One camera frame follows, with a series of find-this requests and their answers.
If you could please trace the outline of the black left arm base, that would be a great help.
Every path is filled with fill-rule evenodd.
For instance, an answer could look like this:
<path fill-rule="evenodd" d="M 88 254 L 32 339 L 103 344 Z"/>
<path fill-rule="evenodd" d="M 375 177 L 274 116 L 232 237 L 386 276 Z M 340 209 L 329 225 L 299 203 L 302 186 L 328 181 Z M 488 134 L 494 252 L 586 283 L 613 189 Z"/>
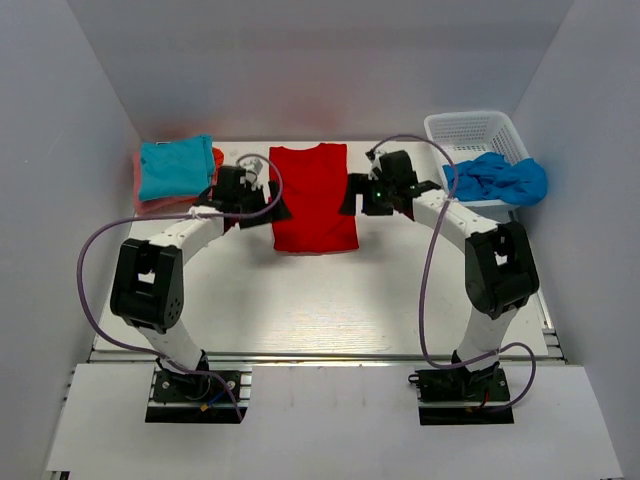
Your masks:
<path fill-rule="evenodd" d="M 248 410 L 250 372 L 217 370 L 210 375 L 182 374 L 158 365 L 151 380 L 147 424 L 239 425 Z"/>

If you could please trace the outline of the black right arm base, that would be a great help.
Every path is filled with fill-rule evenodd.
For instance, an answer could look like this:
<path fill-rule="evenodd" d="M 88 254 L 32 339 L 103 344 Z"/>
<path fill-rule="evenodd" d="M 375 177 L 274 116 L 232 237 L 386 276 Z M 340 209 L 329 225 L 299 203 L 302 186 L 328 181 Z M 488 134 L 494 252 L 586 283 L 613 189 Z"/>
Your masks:
<path fill-rule="evenodd" d="M 480 426 L 514 423 L 504 370 L 495 363 L 477 372 L 416 370 L 407 377 L 416 389 L 421 426 Z"/>

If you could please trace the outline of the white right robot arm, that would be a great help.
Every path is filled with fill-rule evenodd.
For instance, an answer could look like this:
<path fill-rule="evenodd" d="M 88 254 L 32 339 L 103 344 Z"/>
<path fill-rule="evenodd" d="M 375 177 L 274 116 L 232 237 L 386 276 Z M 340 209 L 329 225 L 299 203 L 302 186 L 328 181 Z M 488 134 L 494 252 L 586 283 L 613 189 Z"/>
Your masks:
<path fill-rule="evenodd" d="M 539 277 L 524 227 L 499 223 L 458 202 L 453 187 L 419 180 L 409 154 L 366 154 L 371 168 L 351 174 L 340 214 L 388 216 L 399 213 L 431 228 L 433 240 L 444 238 L 464 256 L 464 289 L 471 304 L 463 338 L 448 369 L 453 390 L 472 399 L 488 385 L 504 350 L 510 323 L 539 289 Z"/>

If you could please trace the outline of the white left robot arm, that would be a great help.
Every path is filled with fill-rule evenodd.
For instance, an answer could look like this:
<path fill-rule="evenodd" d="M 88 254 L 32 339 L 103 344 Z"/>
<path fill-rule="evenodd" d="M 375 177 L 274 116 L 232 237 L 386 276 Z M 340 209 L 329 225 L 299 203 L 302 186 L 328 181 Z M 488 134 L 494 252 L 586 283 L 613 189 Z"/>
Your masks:
<path fill-rule="evenodd" d="M 283 200 L 282 175 L 274 173 L 266 199 L 258 168 L 223 166 L 217 182 L 196 197 L 186 216 L 159 234 L 129 238 L 120 247 L 111 312 L 146 338 L 161 367 L 178 374 L 177 387 L 188 398 L 205 396 L 212 377 L 199 366 L 204 351 L 182 321 L 184 266 L 233 226 L 251 228 L 291 217 Z"/>

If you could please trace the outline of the red t shirt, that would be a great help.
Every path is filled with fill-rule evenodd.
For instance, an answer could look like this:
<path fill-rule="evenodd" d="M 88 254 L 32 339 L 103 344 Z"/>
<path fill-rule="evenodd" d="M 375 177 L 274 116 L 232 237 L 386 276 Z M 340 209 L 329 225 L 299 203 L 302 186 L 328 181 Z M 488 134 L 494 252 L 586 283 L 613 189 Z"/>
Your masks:
<path fill-rule="evenodd" d="M 272 224 L 274 249 L 288 254 L 333 254 L 359 248 L 355 218 L 339 213 L 348 186 L 347 146 L 308 149 L 272 146 L 269 176 L 280 173 L 291 218 Z"/>

